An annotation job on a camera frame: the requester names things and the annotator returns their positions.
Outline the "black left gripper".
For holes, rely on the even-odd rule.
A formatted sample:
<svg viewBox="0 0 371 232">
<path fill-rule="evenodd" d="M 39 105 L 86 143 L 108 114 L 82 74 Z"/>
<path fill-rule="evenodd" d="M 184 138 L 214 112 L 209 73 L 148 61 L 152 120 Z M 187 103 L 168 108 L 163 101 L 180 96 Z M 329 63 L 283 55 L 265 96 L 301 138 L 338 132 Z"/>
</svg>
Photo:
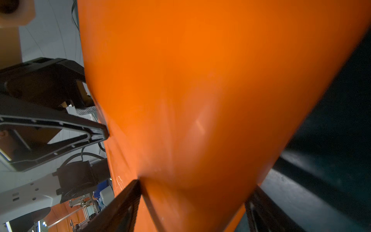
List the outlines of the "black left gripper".
<svg viewBox="0 0 371 232">
<path fill-rule="evenodd" d="M 105 125 L 58 111 L 94 106 L 85 83 L 84 67 L 67 59 L 37 58 L 2 69 L 1 164 L 26 172 L 107 140 Z"/>
</svg>

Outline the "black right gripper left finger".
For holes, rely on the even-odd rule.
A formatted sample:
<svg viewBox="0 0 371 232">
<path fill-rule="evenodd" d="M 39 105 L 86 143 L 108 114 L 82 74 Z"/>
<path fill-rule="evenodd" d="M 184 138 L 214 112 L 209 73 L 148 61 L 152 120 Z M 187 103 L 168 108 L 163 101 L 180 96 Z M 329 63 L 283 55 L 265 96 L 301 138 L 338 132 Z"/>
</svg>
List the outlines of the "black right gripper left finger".
<svg viewBox="0 0 371 232">
<path fill-rule="evenodd" d="M 83 232 L 133 232 L 141 199 L 139 180 L 127 187 L 82 231 Z"/>
</svg>

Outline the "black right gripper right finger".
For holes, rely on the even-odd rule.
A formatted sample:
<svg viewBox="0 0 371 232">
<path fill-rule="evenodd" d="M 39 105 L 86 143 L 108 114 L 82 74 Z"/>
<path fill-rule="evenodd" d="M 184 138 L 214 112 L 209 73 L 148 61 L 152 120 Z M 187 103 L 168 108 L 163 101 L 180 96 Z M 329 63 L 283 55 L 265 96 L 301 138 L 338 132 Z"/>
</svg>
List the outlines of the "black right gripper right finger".
<svg viewBox="0 0 371 232">
<path fill-rule="evenodd" d="M 259 186 L 244 203 L 251 232 L 303 232 Z"/>
</svg>

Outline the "orange wrapping paper sheet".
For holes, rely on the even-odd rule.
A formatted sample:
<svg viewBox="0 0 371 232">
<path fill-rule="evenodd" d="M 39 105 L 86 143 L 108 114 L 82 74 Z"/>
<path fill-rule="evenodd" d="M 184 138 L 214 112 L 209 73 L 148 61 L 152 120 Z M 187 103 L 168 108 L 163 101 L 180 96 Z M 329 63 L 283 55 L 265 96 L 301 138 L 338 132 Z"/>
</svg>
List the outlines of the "orange wrapping paper sheet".
<svg viewBox="0 0 371 232">
<path fill-rule="evenodd" d="M 370 1 L 79 1 L 88 88 L 137 232 L 231 231 L 371 24 Z"/>
</svg>

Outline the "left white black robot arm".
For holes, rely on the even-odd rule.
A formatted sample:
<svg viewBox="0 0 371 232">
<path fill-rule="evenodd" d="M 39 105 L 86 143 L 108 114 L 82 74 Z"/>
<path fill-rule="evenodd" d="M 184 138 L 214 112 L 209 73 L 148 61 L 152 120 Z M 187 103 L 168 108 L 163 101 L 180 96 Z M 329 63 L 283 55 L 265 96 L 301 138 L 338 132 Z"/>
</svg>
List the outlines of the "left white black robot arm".
<svg viewBox="0 0 371 232">
<path fill-rule="evenodd" d="M 53 206 L 109 178 L 106 158 L 75 161 L 109 138 L 105 125 L 85 118 L 96 111 L 85 82 L 83 66 L 67 59 L 37 58 L 1 70 L 1 164 L 25 173 L 67 156 L 51 174 L 1 191 L 1 224 L 9 231 L 28 231 Z"/>
</svg>

